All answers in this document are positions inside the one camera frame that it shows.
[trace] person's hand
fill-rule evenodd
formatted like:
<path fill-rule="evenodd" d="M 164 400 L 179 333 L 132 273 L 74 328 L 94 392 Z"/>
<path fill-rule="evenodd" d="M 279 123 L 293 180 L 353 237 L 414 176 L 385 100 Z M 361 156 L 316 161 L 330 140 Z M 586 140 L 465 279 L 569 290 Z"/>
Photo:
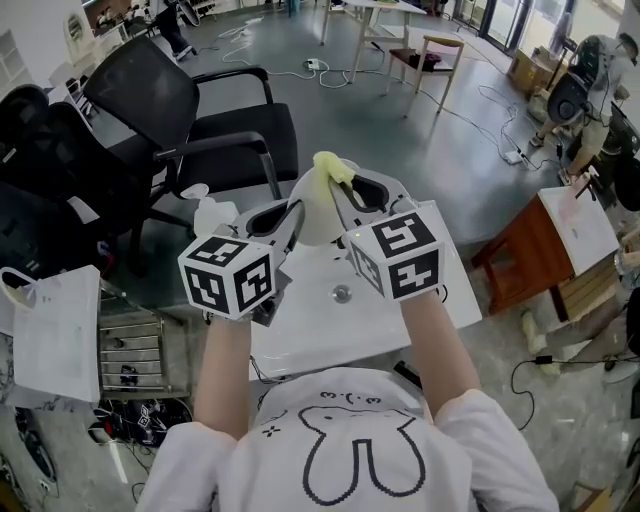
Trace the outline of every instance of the person's hand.
<path fill-rule="evenodd" d="M 614 99 L 616 101 L 620 101 L 620 100 L 627 100 L 629 99 L 629 96 L 631 96 L 631 94 L 629 93 L 629 91 L 626 89 L 626 87 L 623 87 L 622 85 L 619 86 L 616 89 L 615 94 L 613 95 Z"/>

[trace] chair armrest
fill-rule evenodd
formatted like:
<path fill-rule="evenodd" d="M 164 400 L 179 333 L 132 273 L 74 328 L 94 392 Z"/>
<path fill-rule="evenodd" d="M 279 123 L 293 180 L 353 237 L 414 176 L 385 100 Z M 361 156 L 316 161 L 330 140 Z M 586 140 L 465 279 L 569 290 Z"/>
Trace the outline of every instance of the chair armrest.
<path fill-rule="evenodd" d="M 180 144 L 175 148 L 156 151 L 153 153 L 153 160 L 157 162 L 231 146 L 244 146 L 261 155 L 269 154 L 267 143 L 258 132 L 238 132 L 218 137 L 207 137 L 206 139 Z"/>
<path fill-rule="evenodd" d="M 269 75 L 266 70 L 259 66 L 248 66 L 244 68 L 227 69 L 225 71 L 203 73 L 202 75 L 192 77 L 192 80 L 193 83 L 199 85 L 213 80 L 219 80 L 220 78 L 229 78 L 230 76 L 239 75 L 253 75 L 259 78 L 262 82 L 262 88 L 264 89 L 264 95 L 267 98 L 267 103 L 273 103 L 273 94 L 271 94 L 271 86 L 269 85 Z"/>

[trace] white table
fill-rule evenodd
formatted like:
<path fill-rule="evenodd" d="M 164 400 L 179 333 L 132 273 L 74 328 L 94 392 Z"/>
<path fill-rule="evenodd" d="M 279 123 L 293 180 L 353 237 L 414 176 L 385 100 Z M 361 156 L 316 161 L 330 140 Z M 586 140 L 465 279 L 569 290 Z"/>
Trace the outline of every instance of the white table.
<path fill-rule="evenodd" d="M 538 196 L 558 231 L 574 274 L 579 276 L 617 251 L 619 244 L 602 205 L 593 201 L 588 190 L 578 198 L 575 215 L 562 218 L 560 212 L 567 189 L 546 188 Z"/>
<path fill-rule="evenodd" d="M 324 23 L 322 25 L 322 40 L 320 44 L 324 44 L 327 37 L 327 28 L 329 26 L 329 15 L 331 14 L 331 0 L 326 0 L 325 12 L 324 12 Z M 358 68 L 358 62 L 360 61 L 360 54 L 362 53 L 362 48 L 365 43 L 368 41 L 376 41 L 382 43 L 401 43 L 403 48 L 408 48 L 409 46 L 409 23 L 411 21 L 412 14 L 426 14 L 422 9 L 418 9 L 411 4 L 403 2 L 402 0 L 398 3 L 386 3 L 386 2 L 376 2 L 374 0 L 344 0 L 345 5 L 350 5 L 355 7 L 356 10 L 362 9 L 363 12 L 361 16 L 353 16 L 347 10 L 341 11 L 346 14 L 349 14 L 354 17 L 354 19 L 360 22 L 360 37 L 358 38 L 358 48 L 356 49 L 356 55 L 353 59 L 353 66 L 351 66 L 351 73 L 349 74 L 349 83 L 353 83 L 356 78 L 356 69 Z M 371 16 L 375 9 L 385 9 L 391 11 L 401 11 L 404 12 L 404 34 L 402 37 L 392 37 L 392 36 L 383 36 L 372 27 L 369 26 L 371 23 Z M 367 31 L 371 32 L 373 35 L 367 35 Z M 401 78 L 404 82 L 405 70 L 404 67 L 401 70 Z"/>

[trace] metal rack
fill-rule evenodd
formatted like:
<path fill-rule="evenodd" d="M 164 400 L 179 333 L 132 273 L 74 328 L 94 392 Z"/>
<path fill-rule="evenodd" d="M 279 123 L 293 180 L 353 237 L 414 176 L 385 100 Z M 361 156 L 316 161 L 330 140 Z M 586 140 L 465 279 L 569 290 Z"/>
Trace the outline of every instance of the metal rack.
<path fill-rule="evenodd" d="M 109 311 L 134 317 L 114 321 Z M 183 322 L 167 313 L 139 306 L 126 293 L 101 281 L 98 320 L 98 368 L 102 397 L 114 400 L 176 398 L 187 391 L 174 391 L 169 380 L 164 350 L 165 323 Z"/>

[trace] black office chair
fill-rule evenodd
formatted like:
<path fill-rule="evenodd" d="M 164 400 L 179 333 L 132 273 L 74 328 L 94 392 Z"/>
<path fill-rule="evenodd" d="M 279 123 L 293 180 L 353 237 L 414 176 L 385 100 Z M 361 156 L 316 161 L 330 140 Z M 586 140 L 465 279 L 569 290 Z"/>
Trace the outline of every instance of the black office chair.
<path fill-rule="evenodd" d="M 80 199 L 94 212 L 86 210 L 84 222 L 95 240 L 132 230 L 129 264 L 134 272 L 141 271 L 145 219 L 184 227 L 194 236 L 190 223 L 152 208 L 169 190 L 158 186 L 152 191 L 153 177 L 164 164 L 139 159 L 150 151 L 143 137 L 105 149 L 73 105 L 49 105 L 33 85 L 14 89 L 0 102 L 0 119 L 0 179 L 58 204 Z"/>
<path fill-rule="evenodd" d="M 259 78 L 267 103 L 197 118 L 198 85 L 238 75 Z M 136 38 L 98 66 L 84 94 L 149 141 L 153 149 L 141 158 L 166 160 L 178 197 L 196 183 L 210 192 L 268 183 L 280 199 L 278 181 L 298 177 L 289 108 L 273 102 L 267 72 L 259 67 L 191 78 L 150 40 Z"/>

